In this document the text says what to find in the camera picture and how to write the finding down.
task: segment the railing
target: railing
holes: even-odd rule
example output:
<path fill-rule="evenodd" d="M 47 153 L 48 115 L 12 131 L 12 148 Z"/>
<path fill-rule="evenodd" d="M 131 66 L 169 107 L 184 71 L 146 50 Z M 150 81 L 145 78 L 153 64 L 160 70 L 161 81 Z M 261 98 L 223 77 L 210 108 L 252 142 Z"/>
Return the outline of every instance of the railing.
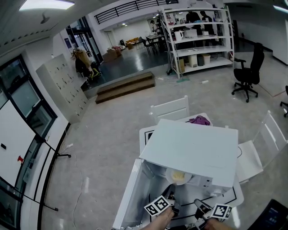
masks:
<path fill-rule="evenodd" d="M 136 0 L 129 2 L 115 8 L 106 10 L 102 13 L 95 15 L 98 24 L 108 21 L 112 18 L 119 17 L 123 14 L 130 13 L 136 10 L 141 10 L 147 7 L 153 7 L 165 4 L 176 4 L 179 3 L 178 0 Z"/>

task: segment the shelving unit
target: shelving unit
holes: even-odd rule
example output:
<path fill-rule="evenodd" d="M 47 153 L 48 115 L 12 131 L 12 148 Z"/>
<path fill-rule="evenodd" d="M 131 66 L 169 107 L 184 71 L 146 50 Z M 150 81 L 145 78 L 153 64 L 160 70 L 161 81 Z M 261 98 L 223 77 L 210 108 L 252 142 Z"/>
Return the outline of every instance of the shelving unit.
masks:
<path fill-rule="evenodd" d="M 197 12 L 197 11 L 214 11 L 216 22 L 198 22 L 198 23 L 184 23 L 184 24 L 174 24 L 169 25 L 169 21 L 167 17 L 174 18 L 175 14 L 181 14 L 183 17 L 184 12 Z M 168 47 L 168 54 L 169 54 L 169 64 L 173 68 L 173 70 L 178 75 L 178 78 L 183 76 L 183 73 L 188 73 L 196 70 L 202 70 L 217 66 L 225 66 L 225 65 L 232 65 L 234 60 L 234 40 L 233 40 L 233 29 L 231 23 L 231 17 L 229 13 L 228 7 L 226 9 L 218 9 L 218 8 L 185 8 L 185 9 L 170 9 L 164 10 L 162 8 L 161 12 L 161 23 L 162 27 L 167 30 L 168 33 L 164 33 L 167 47 Z M 194 37 L 184 37 L 180 41 L 174 41 L 172 38 L 172 31 L 177 27 L 192 27 L 195 25 L 217 25 L 220 27 L 219 35 L 198 35 Z M 221 39 L 221 43 L 216 46 L 203 46 L 203 47 L 194 47 L 189 49 L 177 49 L 177 44 L 185 43 L 185 42 L 192 42 L 192 41 L 199 41 L 199 40 L 210 40 L 210 39 Z M 181 71 L 180 69 L 180 58 L 190 55 L 197 55 L 197 54 L 205 54 L 205 53 L 221 53 L 221 57 L 211 58 L 210 63 L 191 67 L 186 65 L 185 71 Z"/>

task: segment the gray floor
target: gray floor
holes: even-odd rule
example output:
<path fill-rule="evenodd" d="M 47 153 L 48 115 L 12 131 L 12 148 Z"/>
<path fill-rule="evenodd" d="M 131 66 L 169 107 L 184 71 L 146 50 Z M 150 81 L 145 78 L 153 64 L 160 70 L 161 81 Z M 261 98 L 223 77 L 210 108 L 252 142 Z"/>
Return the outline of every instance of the gray floor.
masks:
<path fill-rule="evenodd" d="M 254 89 L 246 103 L 243 92 L 231 95 L 233 69 L 221 67 L 189 75 L 190 81 L 176 83 L 166 77 L 166 66 L 153 69 L 156 87 L 96 105 L 90 101 L 83 120 L 68 132 L 65 145 L 72 158 L 57 159 L 45 203 L 57 206 L 59 212 L 44 207 L 43 230 L 71 230 L 73 217 L 78 230 L 110 230 L 121 202 L 134 160 L 139 156 L 139 130 L 154 125 L 150 106 L 188 95 L 190 113 L 205 112 L 218 127 L 228 125 L 239 130 L 239 143 L 251 140 L 267 110 L 288 138 L 288 118 L 279 107 L 288 101 L 285 93 L 270 96 L 262 87 Z M 240 229 L 246 230 L 271 199 L 288 207 L 287 148 L 265 171 L 242 185 L 244 203 L 238 206 Z"/>
<path fill-rule="evenodd" d="M 99 69 L 102 71 L 103 77 L 97 83 L 91 83 L 91 87 L 168 63 L 167 52 L 159 53 L 158 50 L 157 54 L 153 54 L 150 48 L 150 53 L 151 55 L 148 54 L 143 44 L 134 45 L 134 48 L 130 50 L 123 50 L 122 56 L 119 58 L 100 65 Z"/>

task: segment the table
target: table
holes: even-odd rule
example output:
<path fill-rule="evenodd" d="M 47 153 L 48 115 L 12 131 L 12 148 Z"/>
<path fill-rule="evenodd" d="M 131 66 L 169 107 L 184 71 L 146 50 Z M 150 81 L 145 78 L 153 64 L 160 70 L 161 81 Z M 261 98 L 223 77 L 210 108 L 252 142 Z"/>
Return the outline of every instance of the table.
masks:
<path fill-rule="evenodd" d="M 206 117 L 207 120 L 209 120 L 207 114 L 205 114 L 205 113 L 201 113 L 198 115 L 202 115 L 202 116 Z M 180 119 L 179 121 L 189 122 L 189 119 L 195 118 L 198 115 L 194 115 L 191 117 Z M 156 128 L 156 126 L 151 126 L 151 127 L 143 128 L 140 130 L 139 137 L 140 137 L 140 152 L 141 153 L 142 153 L 143 149 L 145 148 L 145 145 L 148 142 L 149 138 L 151 137 L 155 128 Z M 224 193 L 222 196 L 218 196 L 218 197 L 209 197 L 207 195 L 204 195 L 202 192 L 202 189 L 200 189 L 198 187 L 193 186 L 193 189 L 191 189 L 190 185 L 184 185 L 184 186 L 189 186 L 190 187 L 189 191 L 187 190 L 187 193 L 184 192 L 184 194 L 180 194 L 178 196 L 179 197 L 181 197 L 181 196 L 189 197 L 189 199 L 192 200 L 192 202 L 181 204 L 180 215 L 171 221 L 169 227 L 174 227 L 174 226 L 179 226 L 179 225 L 183 225 L 183 224 L 189 224 L 189 223 L 195 223 L 196 222 L 196 218 L 194 216 L 195 216 L 197 207 L 193 203 L 193 200 L 196 198 L 203 200 L 205 203 L 209 204 L 212 207 L 216 203 L 224 203 L 224 204 L 229 204 L 232 207 L 236 207 L 244 201 L 244 197 L 242 194 L 242 190 L 241 190 L 237 175 L 235 175 L 235 177 L 234 177 L 233 188 L 230 189 L 229 191 L 227 191 L 226 193 Z M 144 214 L 143 224 L 146 225 L 149 222 L 150 222 L 149 216 Z"/>
<path fill-rule="evenodd" d="M 162 43 L 162 42 L 159 42 L 159 41 L 164 41 L 165 42 L 165 40 L 162 40 L 162 38 L 164 38 L 165 36 L 164 35 L 162 35 L 162 34 L 160 34 L 160 35 L 150 35 L 150 36 L 147 36 L 147 38 L 149 38 L 150 40 L 151 40 L 151 42 L 150 41 L 148 41 L 150 44 L 158 44 L 158 46 L 159 46 L 159 51 L 161 52 L 161 50 L 164 50 L 164 44 Z"/>
<path fill-rule="evenodd" d="M 206 119 L 210 122 L 210 125 L 213 126 L 212 122 L 210 121 L 210 119 L 208 118 L 206 113 L 200 113 L 200 114 L 193 115 L 193 116 L 190 116 L 190 117 L 185 117 L 185 118 L 180 119 L 178 121 L 189 122 L 190 119 L 196 118 L 199 115 L 203 116 L 203 117 L 206 117 Z M 155 130 L 156 127 L 157 126 L 154 125 L 154 126 L 150 126 L 150 127 L 147 127 L 147 128 L 140 129 L 140 131 L 139 131 L 140 153 L 143 152 L 143 149 L 145 148 L 149 138 L 151 137 L 151 135 L 152 135 L 152 133 L 153 133 L 153 131 Z"/>

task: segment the window frame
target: window frame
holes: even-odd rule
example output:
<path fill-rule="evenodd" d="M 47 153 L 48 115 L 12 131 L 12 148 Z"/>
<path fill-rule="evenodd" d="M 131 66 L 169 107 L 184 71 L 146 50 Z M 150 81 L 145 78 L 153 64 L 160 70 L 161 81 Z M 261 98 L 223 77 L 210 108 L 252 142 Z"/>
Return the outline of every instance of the window frame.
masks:
<path fill-rule="evenodd" d="M 50 107 L 48 102 L 44 99 L 42 93 L 38 89 L 36 83 L 34 82 L 32 76 L 30 75 L 30 72 L 29 72 L 29 70 L 28 70 L 28 68 L 27 68 L 27 66 L 26 66 L 26 64 L 24 62 L 24 59 L 23 59 L 22 55 L 19 55 L 19 56 L 15 57 L 15 58 L 11 59 L 10 61 L 6 62 L 4 65 L 0 66 L 0 71 L 2 71 L 4 68 L 6 68 L 8 65 L 10 65 L 11 63 L 13 63 L 16 60 L 19 60 L 22 68 L 26 72 L 26 75 L 24 75 L 22 78 L 20 78 L 13 86 L 10 86 L 10 88 L 6 88 L 3 80 L 0 77 L 0 85 L 1 85 L 1 87 L 3 89 L 3 91 L 4 91 L 4 94 L 7 97 L 7 100 L 10 100 L 12 102 L 13 106 L 15 107 L 17 112 L 20 114 L 22 119 L 33 130 L 33 132 L 35 132 L 36 136 L 40 137 L 43 140 L 43 142 L 44 142 L 45 141 L 45 137 L 48 134 L 48 131 L 50 130 L 50 128 L 53 125 L 54 121 L 57 119 L 57 115 L 52 110 L 52 108 Z M 26 82 L 29 82 L 31 84 L 33 90 L 36 92 L 37 96 L 40 99 L 39 102 L 37 102 L 35 104 L 35 106 L 32 107 L 32 109 L 31 109 L 30 113 L 27 115 L 27 117 L 26 117 L 25 114 L 22 113 L 22 111 L 19 109 L 19 107 L 17 106 L 16 102 L 12 98 L 12 94 Z M 52 118 L 52 120 L 50 121 L 49 125 L 47 126 L 46 130 L 43 132 L 42 135 L 38 134 L 38 132 L 30 125 L 30 121 L 31 121 L 32 117 L 36 114 L 36 112 L 41 107 L 43 107 L 46 110 L 46 112 Z"/>

